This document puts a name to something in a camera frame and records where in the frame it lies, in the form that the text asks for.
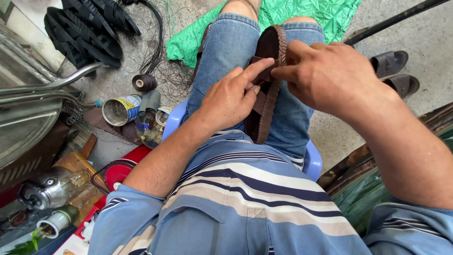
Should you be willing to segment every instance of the blue jeans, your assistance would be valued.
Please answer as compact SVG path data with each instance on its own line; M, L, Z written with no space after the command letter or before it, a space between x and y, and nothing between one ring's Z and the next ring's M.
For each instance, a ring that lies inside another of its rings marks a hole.
M285 23L288 43L300 40L307 45L324 43L323 29L316 23ZM255 54L260 28L254 20L234 13L222 13L211 24L203 44L203 54L193 82L184 120L200 108L207 90L233 68L245 68ZM308 127L313 109L300 102L288 91L286 82L280 85L269 136L265 142L289 157L303 159L310 139ZM229 129L244 131L241 122Z

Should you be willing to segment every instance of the tin can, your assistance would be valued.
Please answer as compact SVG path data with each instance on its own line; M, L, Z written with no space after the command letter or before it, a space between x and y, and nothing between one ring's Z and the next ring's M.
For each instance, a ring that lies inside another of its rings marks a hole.
M141 97L135 94L109 99L102 105L102 115L108 123L119 127L138 117L140 103Z

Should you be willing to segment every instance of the blue striped shirt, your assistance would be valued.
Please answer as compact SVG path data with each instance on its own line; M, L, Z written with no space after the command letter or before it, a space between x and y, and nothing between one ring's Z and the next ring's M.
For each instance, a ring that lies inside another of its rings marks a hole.
M89 255L447 254L453 211L378 205L360 238L302 160L219 132L167 198L120 185L96 219Z

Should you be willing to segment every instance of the brown thread spool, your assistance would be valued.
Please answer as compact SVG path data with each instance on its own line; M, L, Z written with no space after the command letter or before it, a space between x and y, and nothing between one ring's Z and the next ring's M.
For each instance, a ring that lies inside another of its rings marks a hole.
M140 92L148 92L156 89L157 81L151 74L138 74L132 78L132 86Z

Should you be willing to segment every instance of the green tarp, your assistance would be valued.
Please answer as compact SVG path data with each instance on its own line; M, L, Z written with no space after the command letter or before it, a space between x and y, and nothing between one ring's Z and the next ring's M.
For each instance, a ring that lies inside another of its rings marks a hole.
M326 43L339 41L361 0L263 0L258 24L261 32L295 16L314 18L323 28ZM167 41L167 59L183 60L195 68L198 47L206 26L214 21L224 4L206 13Z

